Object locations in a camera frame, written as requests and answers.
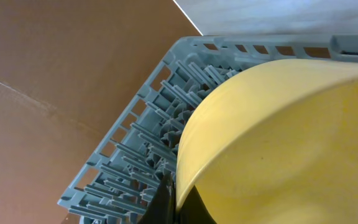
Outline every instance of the yellow bowl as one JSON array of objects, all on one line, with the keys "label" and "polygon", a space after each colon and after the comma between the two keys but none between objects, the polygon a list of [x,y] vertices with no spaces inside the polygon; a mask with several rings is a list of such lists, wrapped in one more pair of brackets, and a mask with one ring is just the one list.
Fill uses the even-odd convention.
[{"label": "yellow bowl", "polygon": [[277,60],[215,89],[182,134],[177,208],[218,223],[358,223],[358,63]]}]

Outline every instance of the gray plastic dish rack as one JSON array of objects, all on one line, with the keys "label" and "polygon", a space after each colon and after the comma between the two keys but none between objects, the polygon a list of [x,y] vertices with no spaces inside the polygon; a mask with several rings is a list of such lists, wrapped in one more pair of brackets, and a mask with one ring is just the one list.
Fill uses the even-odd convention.
[{"label": "gray plastic dish rack", "polygon": [[[237,73],[271,60],[358,62],[358,35],[184,37],[164,56],[68,186],[58,204],[83,223],[136,223],[160,179],[175,173],[178,143],[193,110]],[[138,112],[139,105],[145,105]],[[130,127],[124,125],[132,117]],[[115,146],[110,156],[107,144]],[[89,169],[98,175],[76,187]]]}]

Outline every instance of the brown surface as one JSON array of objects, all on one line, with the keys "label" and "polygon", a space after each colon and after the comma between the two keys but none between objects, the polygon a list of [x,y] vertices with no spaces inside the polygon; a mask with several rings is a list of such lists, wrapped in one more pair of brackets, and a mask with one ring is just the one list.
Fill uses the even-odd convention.
[{"label": "brown surface", "polygon": [[0,223],[61,223],[58,198],[186,35],[170,0],[0,1]]}]

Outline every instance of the yellow plastic object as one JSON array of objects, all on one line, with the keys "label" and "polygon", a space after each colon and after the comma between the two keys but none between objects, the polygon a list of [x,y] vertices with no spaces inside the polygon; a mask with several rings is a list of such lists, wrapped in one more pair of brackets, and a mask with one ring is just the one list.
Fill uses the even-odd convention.
[{"label": "yellow plastic object", "polygon": [[218,223],[358,223],[358,63],[277,60],[215,89],[182,134],[177,207]]}]

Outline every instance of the white surface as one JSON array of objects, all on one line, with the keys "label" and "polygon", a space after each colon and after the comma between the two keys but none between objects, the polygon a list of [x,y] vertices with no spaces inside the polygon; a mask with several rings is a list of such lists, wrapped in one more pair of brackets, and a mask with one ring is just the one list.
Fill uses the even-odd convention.
[{"label": "white surface", "polygon": [[354,0],[175,0],[203,35],[358,33]]}]

